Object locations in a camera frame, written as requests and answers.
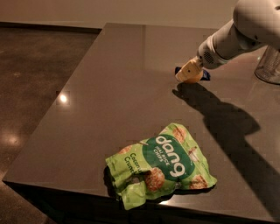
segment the dark table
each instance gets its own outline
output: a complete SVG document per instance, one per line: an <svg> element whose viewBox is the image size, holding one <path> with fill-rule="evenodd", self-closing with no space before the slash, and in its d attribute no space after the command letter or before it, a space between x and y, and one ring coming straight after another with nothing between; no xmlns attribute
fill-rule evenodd
<svg viewBox="0 0 280 224"><path fill-rule="evenodd" d="M181 86L184 99L172 92L178 85L174 68L195 56L213 32L107 24L3 181L24 189L24 196L57 221L79 212L74 203L86 202L87 209L80 210L86 219L95 211L100 220L114 215L125 220L131 213L109 197L104 184L105 158L154 137L169 123L181 123L218 183L210 192L148 203L136 217L152 210L182 220L205 214L280 221L280 89L254 75L265 48L209 71L210 81Z"/></svg>

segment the white wall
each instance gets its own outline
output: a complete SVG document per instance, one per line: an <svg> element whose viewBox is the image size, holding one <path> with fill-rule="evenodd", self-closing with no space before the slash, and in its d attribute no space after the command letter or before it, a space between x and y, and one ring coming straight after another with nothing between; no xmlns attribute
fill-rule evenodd
<svg viewBox="0 0 280 224"><path fill-rule="evenodd" d="M220 28L238 0L10 0L0 21L102 28L107 22Z"/></svg>

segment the dark floor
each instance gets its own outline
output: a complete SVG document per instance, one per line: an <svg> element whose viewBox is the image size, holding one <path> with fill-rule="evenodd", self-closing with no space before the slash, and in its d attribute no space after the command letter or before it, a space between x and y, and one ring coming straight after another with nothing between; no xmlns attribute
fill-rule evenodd
<svg viewBox="0 0 280 224"><path fill-rule="evenodd" d="M0 27L0 180L97 35ZM0 181L0 223L55 222Z"/></svg>

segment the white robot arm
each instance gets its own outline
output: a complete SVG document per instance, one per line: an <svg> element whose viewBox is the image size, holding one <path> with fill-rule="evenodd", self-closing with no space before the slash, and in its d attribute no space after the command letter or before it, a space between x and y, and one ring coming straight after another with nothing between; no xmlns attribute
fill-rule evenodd
<svg viewBox="0 0 280 224"><path fill-rule="evenodd" d="M280 0L240 0L233 19L199 46L197 57L186 63L176 78L192 79L202 67L215 69L264 45L280 50Z"/></svg>

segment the chip in bag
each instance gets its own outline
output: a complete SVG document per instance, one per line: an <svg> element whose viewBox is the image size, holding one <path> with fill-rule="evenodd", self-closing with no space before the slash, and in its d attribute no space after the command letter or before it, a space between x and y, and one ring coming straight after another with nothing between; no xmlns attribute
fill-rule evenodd
<svg viewBox="0 0 280 224"><path fill-rule="evenodd" d="M126 146L106 163L126 210L176 189L204 189L217 182L200 147L177 123L169 124L158 136Z"/></svg>

